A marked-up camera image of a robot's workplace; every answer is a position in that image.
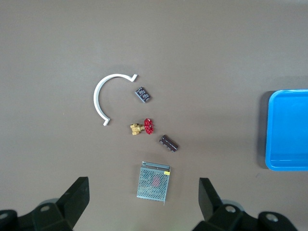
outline gray surface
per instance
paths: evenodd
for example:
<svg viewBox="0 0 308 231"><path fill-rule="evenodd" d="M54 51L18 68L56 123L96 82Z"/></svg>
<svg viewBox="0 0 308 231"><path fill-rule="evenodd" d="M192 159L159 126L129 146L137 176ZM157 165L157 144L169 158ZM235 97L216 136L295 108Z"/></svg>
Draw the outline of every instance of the gray surface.
<svg viewBox="0 0 308 231"><path fill-rule="evenodd" d="M293 2L0 1L0 208L25 214L89 176L75 231L188 231L209 177L249 214L308 230L308 173L260 164L262 95L308 88L308 5ZM104 127L93 91L114 73L140 76L103 87ZM146 117L155 133L132 136ZM171 166L165 206L136 197L142 161Z"/></svg>

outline gray floor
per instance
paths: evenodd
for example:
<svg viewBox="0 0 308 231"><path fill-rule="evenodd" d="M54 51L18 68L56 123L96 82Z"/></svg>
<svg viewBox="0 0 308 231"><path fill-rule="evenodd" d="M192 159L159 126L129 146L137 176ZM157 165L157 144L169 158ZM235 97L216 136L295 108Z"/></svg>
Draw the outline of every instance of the gray floor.
<svg viewBox="0 0 308 231"><path fill-rule="evenodd" d="M0 209L25 214L88 176L75 231L189 231L208 177L252 216L308 230L308 173L263 159L265 93L308 88L307 38L307 1L0 1ZM104 85L104 127L93 92L114 73L139 77ZM155 133L132 136L147 117ZM136 198L142 161L171 166L165 206Z"/></svg>

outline blue bin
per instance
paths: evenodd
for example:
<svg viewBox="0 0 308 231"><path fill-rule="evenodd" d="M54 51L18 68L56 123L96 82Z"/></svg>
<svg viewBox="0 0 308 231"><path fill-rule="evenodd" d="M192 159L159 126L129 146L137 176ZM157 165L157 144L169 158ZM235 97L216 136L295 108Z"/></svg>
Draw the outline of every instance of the blue bin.
<svg viewBox="0 0 308 231"><path fill-rule="evenodd" d="M270 97L265 161L275 171L308 170L308 90Z"/></svg>

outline gate valve with red handle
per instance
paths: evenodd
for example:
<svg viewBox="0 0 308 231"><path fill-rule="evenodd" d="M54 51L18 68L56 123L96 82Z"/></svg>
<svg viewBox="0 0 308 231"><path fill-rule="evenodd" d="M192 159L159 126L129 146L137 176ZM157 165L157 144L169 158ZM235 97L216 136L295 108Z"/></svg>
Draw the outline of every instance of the gate valve with red handle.
<svg viewBox="0 0 308 231"><path fill-rule="evenodd" d="M154 125L152 120L150 119L145 119L144 120L144 125L142 124L132 124L130 125L131 128L131 133L133 135L138 135L141 131L146 131L149 135L153 133L154 131Z"/></svg>

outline brass fitting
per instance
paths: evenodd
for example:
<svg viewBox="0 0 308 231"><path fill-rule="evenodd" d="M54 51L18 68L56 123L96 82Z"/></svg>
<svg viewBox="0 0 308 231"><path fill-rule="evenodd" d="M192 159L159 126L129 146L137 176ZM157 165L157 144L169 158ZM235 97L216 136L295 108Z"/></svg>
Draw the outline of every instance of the brass fitting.
<svg viewBox="0 0 308 231"><path fill-rule="evenodd" d="M133 135L138 135L141 131L144 130L144 125L142 124L132 124L130 125L131 133Z"/></svg>

